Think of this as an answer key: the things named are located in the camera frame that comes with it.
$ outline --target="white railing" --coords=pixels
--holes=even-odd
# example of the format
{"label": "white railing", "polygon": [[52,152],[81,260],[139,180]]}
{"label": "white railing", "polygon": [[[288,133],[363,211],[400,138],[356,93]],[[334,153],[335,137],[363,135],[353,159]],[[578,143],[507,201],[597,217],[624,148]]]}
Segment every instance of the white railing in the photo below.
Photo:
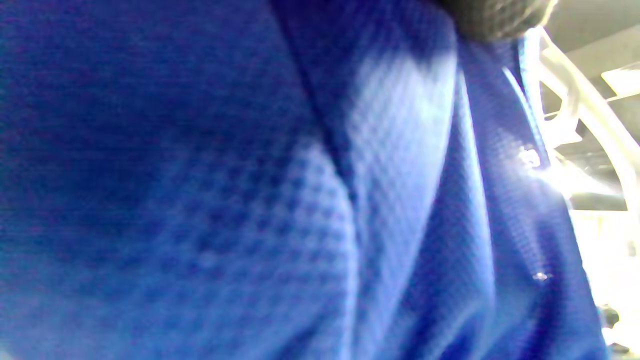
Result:
{"label": "white railing", "polygon": [[550,147],[575,132],[578,119],[589,128],[607,153],[620,179],[627,209],[636,221],[633,234],[640,249],[640,146],[607,101],[567,56],[542,31],[540,80],[563,99],[556,118],[541,125]]}

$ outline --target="blue textured fabric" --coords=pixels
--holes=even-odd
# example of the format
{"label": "blue textured fabric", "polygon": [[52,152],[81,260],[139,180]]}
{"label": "blue textured fabric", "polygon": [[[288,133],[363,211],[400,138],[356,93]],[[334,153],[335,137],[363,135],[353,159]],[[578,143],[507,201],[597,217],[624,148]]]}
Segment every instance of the blue textured fabric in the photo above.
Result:
{"label": "blue textured fabric", "polygon": [[425,0],[18,0],[2,23],[16,359],[607,357],[540,176],[535,38],[467,42]]}

